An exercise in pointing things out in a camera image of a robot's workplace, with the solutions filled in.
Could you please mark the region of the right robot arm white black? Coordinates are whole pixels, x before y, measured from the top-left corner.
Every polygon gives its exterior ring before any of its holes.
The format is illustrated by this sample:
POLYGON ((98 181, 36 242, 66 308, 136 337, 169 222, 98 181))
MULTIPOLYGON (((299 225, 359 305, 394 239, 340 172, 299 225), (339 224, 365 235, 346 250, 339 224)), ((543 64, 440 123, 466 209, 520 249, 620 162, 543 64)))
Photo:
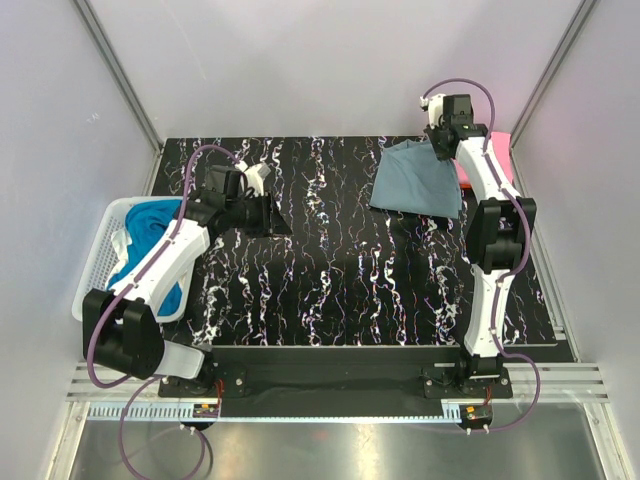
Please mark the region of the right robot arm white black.
POLYGON ((507 177, 488 128, 474 120, 469 95, 424 96, 421 106, 437 157, 457 161, 477 201, 465 237, 474 276, 470 321, 454 365, 427 370, 425 394, 507 399, 512 388, 501 351, 506 307, 513 279, 529 261, 537 206, 507 177))

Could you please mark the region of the grey-blue t shirt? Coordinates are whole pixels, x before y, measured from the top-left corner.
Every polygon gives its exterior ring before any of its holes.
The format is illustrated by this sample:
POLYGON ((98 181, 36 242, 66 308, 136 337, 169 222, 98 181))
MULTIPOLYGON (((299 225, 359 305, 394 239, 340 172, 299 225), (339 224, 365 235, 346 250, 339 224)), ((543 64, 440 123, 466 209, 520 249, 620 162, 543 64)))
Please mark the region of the grey-blue t shirt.
POLYGON ((461 188, 451 160, 430 142, 405 140, 384 148, 369 205, 394 212, 457 219, 461 188))

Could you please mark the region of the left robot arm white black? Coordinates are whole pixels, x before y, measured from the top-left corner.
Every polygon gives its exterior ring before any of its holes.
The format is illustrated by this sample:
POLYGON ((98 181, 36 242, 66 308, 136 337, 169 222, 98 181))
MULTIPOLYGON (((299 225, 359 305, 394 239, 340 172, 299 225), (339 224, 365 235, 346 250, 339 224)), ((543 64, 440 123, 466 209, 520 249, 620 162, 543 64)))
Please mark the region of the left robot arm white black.
POLYGON ((124 379, 174 377, 210 387, 216 380, 209 353, 174 343, 161 331, 161 306, 181 279, 190 278, 196 260, 229 230, 251 238, 287 236, 291 229, 265 182, 270 167, 216 166, 202 189, 186 194, 166 231, 141 261, 107 290, 92 289, 82 302, 83 355, 96 386, 95 368, 124 379))

